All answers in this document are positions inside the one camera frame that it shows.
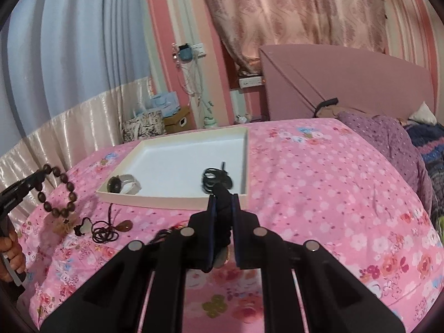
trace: charger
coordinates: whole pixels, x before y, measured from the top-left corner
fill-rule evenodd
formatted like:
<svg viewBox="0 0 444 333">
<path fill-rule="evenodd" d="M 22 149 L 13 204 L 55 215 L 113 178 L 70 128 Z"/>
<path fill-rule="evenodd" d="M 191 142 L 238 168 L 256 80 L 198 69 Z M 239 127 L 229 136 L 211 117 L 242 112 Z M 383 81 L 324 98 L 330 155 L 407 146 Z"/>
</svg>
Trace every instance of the charger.
<svg viewBox="0 0 444 333">
<path fill-rule="evenodd" d="M 186 43 L 179 48 L 179 59 L 182 62 L 190 62 L 193 60 L 193 49 L 190 44 Z"/>
</svg>

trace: pink floral bedspread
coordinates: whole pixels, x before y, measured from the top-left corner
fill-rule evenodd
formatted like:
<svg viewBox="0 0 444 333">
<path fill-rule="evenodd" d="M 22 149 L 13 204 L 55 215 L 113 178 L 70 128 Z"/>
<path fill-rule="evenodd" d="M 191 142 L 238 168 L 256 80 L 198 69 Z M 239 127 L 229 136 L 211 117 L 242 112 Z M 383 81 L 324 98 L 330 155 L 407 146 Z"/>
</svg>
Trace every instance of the pink floral bedspread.
<svg viewBox="0 0 444 333">
<path fill-rule="evenodd" d="M 425 316 L 443 287 L 443 247 L 418 197 L 364 139 L 337 120 L 255 123 L 249 128 L 249 211 L 284 239 L 316 239 L 403 320 L 408 332 Z M 77 212 L 106 219 L 108 204 L 95 190 L 137 142 L 101 150 L 69 172 L 79 196 Z M 67 202 L 64 185 L 49 197 Z M 154 234 L 192 211 L 113 206 L 116 222 L 133 230 L 106 245 L 74 233 L 52 233 L 52 217 L 38 207 L 22 226 L 27 257 L 26 292 L 18 306 L 38 327 L 83 282 L 128 242 Z M 258 271 L 233 261 L 209 274 L 190 271 L 184 333 L 262 333 Z"/>
</svg>

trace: patterned bag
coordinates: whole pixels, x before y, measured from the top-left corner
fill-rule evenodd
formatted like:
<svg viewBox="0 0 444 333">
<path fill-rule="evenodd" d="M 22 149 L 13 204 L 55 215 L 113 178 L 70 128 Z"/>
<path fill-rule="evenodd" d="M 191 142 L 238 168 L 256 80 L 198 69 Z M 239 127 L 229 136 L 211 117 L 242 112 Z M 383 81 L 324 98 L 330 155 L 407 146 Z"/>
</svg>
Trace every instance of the patterned bag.
<svg viewBox="0 0 444 333">
<path fill-rule="evenodd" d="M 165 124 L 160 110 L 143 113 L 123 123 L 123 142 L 144 140 L 152 136 L 165 135 Z"/>
</svg>

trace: human hand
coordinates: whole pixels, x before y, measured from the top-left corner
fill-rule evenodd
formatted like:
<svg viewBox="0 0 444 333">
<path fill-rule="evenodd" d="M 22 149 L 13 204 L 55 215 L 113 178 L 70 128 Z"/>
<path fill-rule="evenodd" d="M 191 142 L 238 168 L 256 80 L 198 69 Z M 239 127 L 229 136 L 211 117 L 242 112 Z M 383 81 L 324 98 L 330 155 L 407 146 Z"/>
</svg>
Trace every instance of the human hand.
<svg viewBox="0 0 444 333">
<path fill-rule="evenodd" d="M 18 274 L 23 273 L 26 268 L 25 255 L 22 253 L 22 247 L 19 244 L 19 237 L 14 230 L 14 226 L 8 219 L 9 237 L 0 237 L 0 254 L 10 259 L 11 268 Z M 0 261 L 0 280 L 12 282 L 12 277 L 6 267 Z"/>
</svg>

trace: wall outlet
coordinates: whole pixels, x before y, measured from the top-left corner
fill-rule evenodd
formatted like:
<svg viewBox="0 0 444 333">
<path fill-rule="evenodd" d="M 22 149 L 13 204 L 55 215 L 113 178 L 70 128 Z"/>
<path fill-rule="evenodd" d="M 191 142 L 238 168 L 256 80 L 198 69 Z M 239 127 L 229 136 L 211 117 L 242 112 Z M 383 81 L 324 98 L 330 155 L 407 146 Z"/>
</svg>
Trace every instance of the wall outlet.
<svg viewBox="0 0 444 333">
<path fill-rule="evenodd" d="M 199 43 L 191 46 L 193 51 L 197 51 L 197 57 L 202 57 L 206 55 L 205 48 L 203 47 L 203 43 Z"/>
<path fill-rule="evenodd" d="M 263 85 L 262 76 L 244 77 L 239 79 L 240 88 L 246 88 L 250 86 L 261 86 Z"/>
</svg>

